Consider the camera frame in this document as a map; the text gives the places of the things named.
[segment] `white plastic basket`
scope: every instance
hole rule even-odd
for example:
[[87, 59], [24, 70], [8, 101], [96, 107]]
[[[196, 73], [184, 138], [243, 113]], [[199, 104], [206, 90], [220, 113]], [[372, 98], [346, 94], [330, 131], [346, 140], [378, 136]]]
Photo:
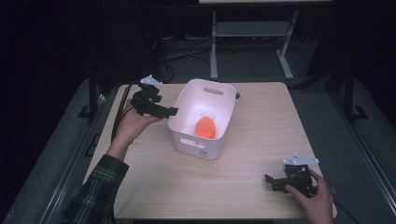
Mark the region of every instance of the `white plastic basket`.
[[[218, 158], [233, 114], [235, 95], [235, 88], [228, 84], [189, 81], [175, 103], [177, 114], [168, 120], [176, 150], [207, 160]], [[215, 123], [214, 139], [194, 135], [196, 123], [204, 116]]]

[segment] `orange ball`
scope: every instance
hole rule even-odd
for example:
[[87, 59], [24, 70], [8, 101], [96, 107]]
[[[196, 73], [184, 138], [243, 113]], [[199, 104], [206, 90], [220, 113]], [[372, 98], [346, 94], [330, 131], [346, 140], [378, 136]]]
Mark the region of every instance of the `orange ball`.
[[210, 117], [201, 118], [195, 125], [195, 135], [213, 139], [216, 134], [216, 126]]

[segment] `plaid shirt sleeve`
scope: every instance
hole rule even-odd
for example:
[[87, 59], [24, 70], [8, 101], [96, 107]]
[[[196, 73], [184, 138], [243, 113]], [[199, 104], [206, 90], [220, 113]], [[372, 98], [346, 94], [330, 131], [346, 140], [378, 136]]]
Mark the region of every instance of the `plaid shirt sleeve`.
[[110, 223], [117, 191], [128, 168], [123, 161], [104, 155], [73, 195], [62, 223]]

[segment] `person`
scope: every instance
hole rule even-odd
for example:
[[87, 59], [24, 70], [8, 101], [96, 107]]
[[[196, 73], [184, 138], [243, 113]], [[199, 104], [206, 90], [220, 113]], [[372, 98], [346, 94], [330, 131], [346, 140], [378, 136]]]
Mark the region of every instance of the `person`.
[[[122, 114], [109, 149], [94, 167], [87, 181], [72, 196], [63, 211], [61, 223], [112, 223], [116, 195], [129, 168], [123, 162], [128, 147], [150, 124], [162, 120], [152, 116], [140, 116], [132, 108], [130, 100]], [[314, 171], [310, 170], [310, 173], [318, 182], [318, 193], [315, 196], [308, 199], [292, 186], [286, 186], [286, 190], [304, 207], [311, 223], [332, 223], [332, 196], [326, 182]]]

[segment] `gray floor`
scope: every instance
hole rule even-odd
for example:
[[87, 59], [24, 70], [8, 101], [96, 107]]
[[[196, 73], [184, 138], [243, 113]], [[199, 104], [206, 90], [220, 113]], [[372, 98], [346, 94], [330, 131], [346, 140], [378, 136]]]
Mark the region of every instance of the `gray floor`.
[[[294, 80], [283, 77], [275, 49], [281, 40], [239, 40], [220, 45], [218, 55], [220, 82], [280, 81], [293, 86], [305, 80], [315, 43], [292, 42], [287, 54]], [[167, 42], [168, 56], [184, 52], [205, 42]], [[199, 77], [209, 79], [209, 53], [202, 51], [169, 62], [175, 72], [171, 83], [186, 83]], [[170, 70], [163, 69], [165, 76]], [[396, 131], [377, 109], [368, 91], [355, 82], [354, 105], [360, 105], [369, 119], [348, 122], [339, 102], [342, 93], [332, 95], [324, 90], [327, 78], [303, 91], [290, 91], [291, 97], [311, 146], [320, 159], [334, 199], [360, 223], [396, 223], [381, 185], [364, 157], [364, 149], [380, 164], [392, 186], [396, 186]], [[106, 121], [115, 92], [100, 98], [99, 114], [93, 122], [78, 118], [80, 109], [89, 104], [88, 82], [81, 84], [58, 128], [44, 149], [35, 169], [15, 201], [5, 223], [57, 223], [71, 192], [82, 183], [91, 161], [85, 156], [94, 151], [92, 139], [97, 139]], [[132, 220], [118, 220], [132, 223]], [[276, 224], [307, 223], [306, 220], [276, 220]], [[341, 209], [334, 223], [353, 223]]]

